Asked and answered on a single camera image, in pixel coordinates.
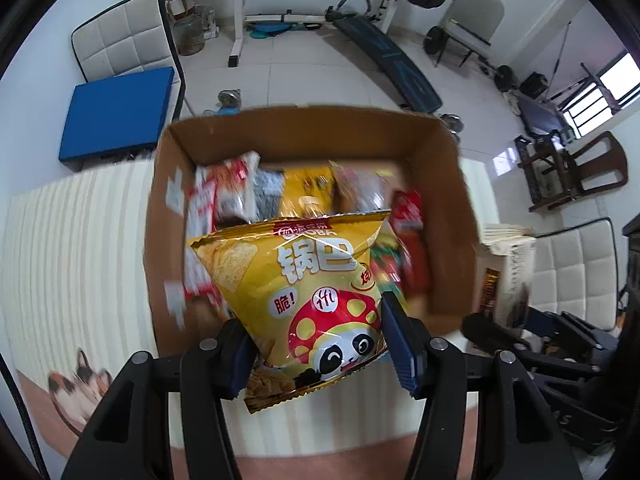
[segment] floor tile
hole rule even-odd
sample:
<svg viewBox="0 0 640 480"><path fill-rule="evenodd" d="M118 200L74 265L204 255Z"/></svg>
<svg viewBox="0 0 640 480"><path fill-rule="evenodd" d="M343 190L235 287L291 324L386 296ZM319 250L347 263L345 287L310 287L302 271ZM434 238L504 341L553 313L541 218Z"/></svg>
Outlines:
<svg viewBox="0 0 640 480"><path fill-rule="evenodd" d="M468 156L460 156L460 170L465 177L466 188L471 200L471 207L476 215L476 223L480 233L488 224L500 223L500 212L495 199L494 188L483 162Z"/></svg>
<svg viewBox="0 0 640 480"><path fill-rule="evenodd" d="M514 161L464 149L460 150L460 156L484 162L494 188L501 223L522 225L532 228L537 233L547 233L562 228L562 217L558 211L529 212L532 202L527 181L524 172L515 165ZM507 166L511 166L512 169L498 174L499 168Z"/></svg>
<svg viewBox="0 0 640 480"><path fill-rule="evenodd" d="M369 106L357 68L316 64L272 64L269 106L332 104Z"/></svg>
<svg viewBox="0 0 640 480"><path fill-rule="evenodd" d="M318 31L294 30L273 39L272 63L349 66L375 70L375 64L340 31L328 25Z"/></svg>
<svg viewBox="0 0 640 480"><path fill-rule="evenodd" d="M456 114L465 124L460 138L461 147L466 150L496 156L513 148L513 139L524 133L520 118L506 103L491 105L465 93L464 89L456 91L436 86L436 90L443 102L438 113Z"/></svg>
<svg viewBox="0 0 640 480"><path fill-rule="evenodd" d="M187 98L196 114L217 110L221 90L239 89L242 108L267 105L270 65L245 65L213 68L185 73Z"/></svg>
<svg viewBox="0 0 640 480"><path fill-rule="evenodd" d="M404 104L404 98L384 73L367 71L363 72L362 75L371 106L385 110L397 111L402 109L401 105Z"/></svg>
<svg viewBox="0 0 640 480"><path fill-rule="evenodd" d="M193 56L180 56L180 63L184 73L199 72L211 68L227 68L229 54L234 44L234 32L223 28L217 38L211 38L205 42L204 48ZM271 49L273 38L255 40L244 34L244 44L238 66L253 64L269 64L271 62Z"/></svg>
<svg viewBox="0 0 640 480"><path fill-rule="evenodd" d="M598 205L595 199L588 198L586 200L577 200L562 206L562 213L576 218L587 220L593 220L600 218L598 212Z"/></svg>

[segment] snack bag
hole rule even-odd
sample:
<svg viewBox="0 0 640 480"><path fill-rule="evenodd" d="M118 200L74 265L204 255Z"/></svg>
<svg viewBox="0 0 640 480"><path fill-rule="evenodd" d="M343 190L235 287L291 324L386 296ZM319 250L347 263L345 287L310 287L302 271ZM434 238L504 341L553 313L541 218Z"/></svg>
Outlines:
<svg viewBox="0 0 640 480"><path fill-rule="evenodd" d="M247 386L250 412L378 355L380 292L369 253L386 215L267 221L191 241L262 355Z"/></svg>
<svg viewBox="0 0 640 480"><path fill-rule="evenodd" d="M216 181L206 182L201 189L193 189L189 195L185 239L202 236L216 230ZM204 296L218 316L225 322L233 317L227 302L204 268L201 261L188 245L184 247L184 295L185 298Z"/></svg>
<svg viewBox="0 0 640 480"><path fill-rule="evenodd" d="M286 170L278 216L318 218L331 212L334 201L334 174L329 166Z"/></svg>
<svg viewBox="0 0 640 480"><path fill-rule="evenodd" d="M431 288L431 272L422 241L422 211L417 191L394 192L389 223L400 241L402 289L408 298Z"/></svg>
<svg viewBox="0 0 640 480"><path fill-rule="evenodd" d="M259 162L257 153L247 152L222 164L196 168L196 189L211 181L217 185L216 222L257 221L254 179Z"/></svg>
<svg viewBox="0 0 640 480"><path fill-rule="evenodd" d="M284 172L258 168L255 173L254 190L255 202L258 208L258 220L276 218L282 202Z"/></svg>
<svg viewBox="0 0 640 480"><path fill-rule="evenodd" d="M389 208L390 184L386 171L343 168L334 162L335 181L342 197L343 213L365 213Z"/></svg>
<svg viewBox="0 0 640 480"><path fill-rule="evenodd" d="M398 250L376 244L371 248L370 268L380 293L394 293L404 311L409 312L409 306L402 293L400 254Z"/></svg>

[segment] white tile floor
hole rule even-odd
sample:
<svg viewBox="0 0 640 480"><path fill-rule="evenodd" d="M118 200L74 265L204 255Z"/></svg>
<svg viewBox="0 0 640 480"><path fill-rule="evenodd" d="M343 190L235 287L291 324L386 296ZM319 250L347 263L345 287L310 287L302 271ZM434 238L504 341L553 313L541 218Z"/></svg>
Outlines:
<svg viewBox="0 0 640 480"><path fill-rule="evenodd" d="M516 167L513 139L522 123L507 106L491 79L471 59L462 68L455 52L439 67L409 38L394 37L422 70L442 101L438 113L459 115L465 123L461 156L486 164L500 220L549 232L562 227L558 212L531 214L524 174ZM240 89L242 107L285 104L334 104L399 110L402 98L386 76L350 40L331 26L309 32L286 32L273 39L246 36L239 66L228 68L232 31L207 41L194 56L182 57L187 97L196 113L217 109L223 89Z"/></svg>

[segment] blue cushion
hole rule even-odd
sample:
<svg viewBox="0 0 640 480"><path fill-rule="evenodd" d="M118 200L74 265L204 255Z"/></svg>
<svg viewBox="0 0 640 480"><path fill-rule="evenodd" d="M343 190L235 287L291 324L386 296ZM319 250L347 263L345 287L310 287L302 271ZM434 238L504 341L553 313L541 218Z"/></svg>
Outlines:
<svg viewBox="0 0 640 480"><path fill-rule="evenodd" d="M173 67L166 67L76 86L60 162L154 148L164 127L173 79Z"/></svg>

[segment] blue gripper pad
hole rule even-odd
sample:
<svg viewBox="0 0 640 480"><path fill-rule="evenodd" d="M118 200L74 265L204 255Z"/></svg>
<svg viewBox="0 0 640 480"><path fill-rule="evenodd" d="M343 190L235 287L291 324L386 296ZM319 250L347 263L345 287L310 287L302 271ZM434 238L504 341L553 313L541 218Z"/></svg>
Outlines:
<svg viewBox="0 0 640 480"><path fill-rule="evenodd" d="M258 349L238 319L228 320L217 339L222 345L220 369L223 373L215 382L221 398L232 400L246 387Z"/></svg>
<svg viewBox="0 0 640 480"><path fill-rule="evenodd" d="M420 393L427 366L427 352L414 322L405 314L392 292L382 294L382 333L400 385L412 397Z"/></svg>

